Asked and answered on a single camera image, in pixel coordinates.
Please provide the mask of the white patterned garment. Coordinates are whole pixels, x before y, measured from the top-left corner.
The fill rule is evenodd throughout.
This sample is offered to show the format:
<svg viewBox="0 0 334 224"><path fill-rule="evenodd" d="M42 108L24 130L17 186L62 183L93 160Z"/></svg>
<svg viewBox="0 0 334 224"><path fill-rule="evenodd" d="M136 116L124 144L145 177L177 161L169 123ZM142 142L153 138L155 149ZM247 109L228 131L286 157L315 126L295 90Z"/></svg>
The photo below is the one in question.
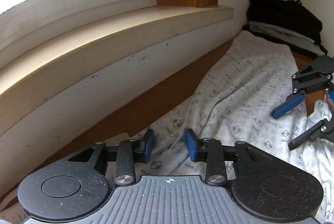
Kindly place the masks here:
<svg viewBox="0 0 334 224"><path fill-rule="evenodd" d="M135 166L137 176L203 175L205 165L192 163L188 156L184 138L188 128L224 145L242 140L315 176L324 189L316 219L332 222L333 143L308 141L288 148L316 122L331 119L327 101L317 101L312 114L302 103L279 119L271 116L291 93L296 71L290 48L241 32L194 94L149 125L156 144L150 161Z"/></svg>

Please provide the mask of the black clothes pile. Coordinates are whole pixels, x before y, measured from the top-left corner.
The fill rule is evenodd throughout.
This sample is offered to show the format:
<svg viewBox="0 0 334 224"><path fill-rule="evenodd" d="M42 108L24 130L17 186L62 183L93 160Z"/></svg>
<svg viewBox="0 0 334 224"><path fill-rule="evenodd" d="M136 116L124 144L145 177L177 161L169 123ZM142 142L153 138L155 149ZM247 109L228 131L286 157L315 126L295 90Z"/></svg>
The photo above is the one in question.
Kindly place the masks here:
<svg viewBox="0 0 334 224"><path fill-rule="evenodd" d="M328 53L321 44L322 22L300 0L250 0L246 16L249 22L269 24L305 36Z"/></svg>

